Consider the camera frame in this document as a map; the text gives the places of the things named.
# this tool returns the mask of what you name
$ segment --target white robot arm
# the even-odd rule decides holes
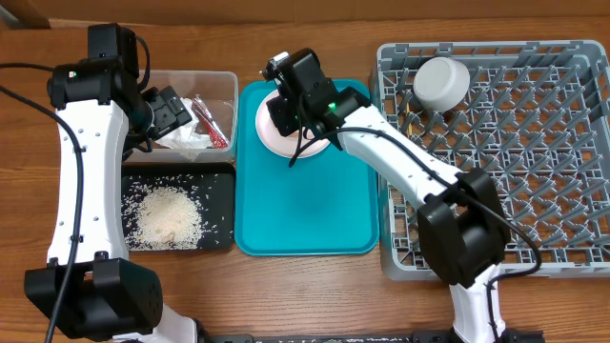
[[[158,276],[129,261],[120,211],[124,157],[191,117],[172,102],[171,88],[140,93],[132,31],[99,25],[89,38],[90,58],[57,66],[49,81],[51,104],[78,139],[84,174],[78,250],[57,327],[69,338],[95,341],[207,343],[196,320],[163,304]],[[26,296],[47,317],[67,274],[77,188],[74,146],[61,126],[59,136],[59,206],[47,268],[25,278]]]
[[[370,130],[391,136],[447,184],[487,196],[486,205],[495,205],[494,211],[503,214],[491,178],[482,170],[463,174],[457,167],[443,163],[392,127],[357,91],[349,88],[337,91],[320,70],[312,50],[279,54],[270,60],[262,74],[266,80],[274,80],[278,87],[280,96],[271,100],[268,107],[281,134],[291,134],[299,127],[295,120],[298,118],[282,113],[300,112],[303,125],[316,137],[328,136],[339,149],[369,164],[419,210],[421,252],[433,271],[450,284],[456,315],[452,329],[454,341],[494,342],[486,286],[500,273],[504,245],[510,238],[508,230],[470,209],[454,218],[451,208],[456,199],[452,199],[451,192],[396,142]],[[369,131],[358,131],[362,128]],[[497,284],[492,290],[491,305],[497,333],[502,335],[505,323],[500,316]]]
[[[345,117],[341,128],[369,128],[385,131],[407,147],[430,169],[445,181],[456,184],[456,175],[461,173],[457,167],[447,165],[433,155],[423,151],[405,135],[392,127],[375,106],[361,107]],[[396,187],[415,210],[425,203],[429,194],[440,195],[446,188],[432,179],[399,147],[382,137],[371,133],[341,132],[338,135],[341,147],[372,166],[394,187]],[[491,322],[487,311],[486,284],[499,274],[499,264],[489,266],[477,276],[470,287],[460,284],[450,285],[451,296],[456,314],[454,331],[465,343],[494,342]],[[498,334],[506,327],[501,319],[498,299],[498,283],[492,291],[494,319]]]

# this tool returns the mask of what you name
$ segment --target dish rack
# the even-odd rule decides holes
[[[436,56],[471,74],[467,95],[445,113],[423,111],[413,93],[417,69]],[[395,43],[376,57],[376,105],[437,158],[492,175],[507,218],[540,247],[539,275],[610,276],[610,68],[599,43]],[[384,272],[436,279],[419,251],[413,208],[382,177],[378,191]],[[512,233],[503,270],[533,260]]]

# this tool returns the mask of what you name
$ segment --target clear plastic bin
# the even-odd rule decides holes
[[[149,88],[157,87],[161,91],[168,86],[172,86],[182,98],[193,99],[199,94],[214,121],[229,139],[229,146],[224,149],[168,149],[153,143],[152,152],[134,151],[127,162],[234,162],[237,76],[229,71],[151,71]],[[195,131],[207,133],[202,123]]]

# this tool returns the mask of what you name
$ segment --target wood surface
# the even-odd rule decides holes
[[[610,15],[606,0],[1,0],[50,19],[153,25]]]
[[[389,42],[596,39],[610,47],[608,17],[425,20],[134,28],[162,70],[233,71],[240,88],[282,50],[311,47],[326,74],[366,82]],[[0,31],[0,63],[54,66],[86,56],[84,30]],[[0,83],[49,104],[42,71],[0,71]],[[55,224],[59,144],[43,114],[0,96],[0,341],[41,342],[48,320],[24,296],[24,271],[44,267]],[[448,329],[440,282],[393,282],[379,250],[362,256],[254,258],[229,252],[133,253],[156,271],[165,301],[211,333],[409,333]],[[500,284],[509,327],[544,330],[548,342],[610,342],[610,280],[530,277]],[[57,342],[67,341],[58,335]]]

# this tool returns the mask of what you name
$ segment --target blue plastic tray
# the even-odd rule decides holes
[[[356,80],[336,80],[342,90]],[[329,145],[299,159],[267,150],[254,120],[262,100],[275,84],[255,82],[239,99],[235,241],[255,256],[359,254],[379,238],[376,173],[345,151]]]

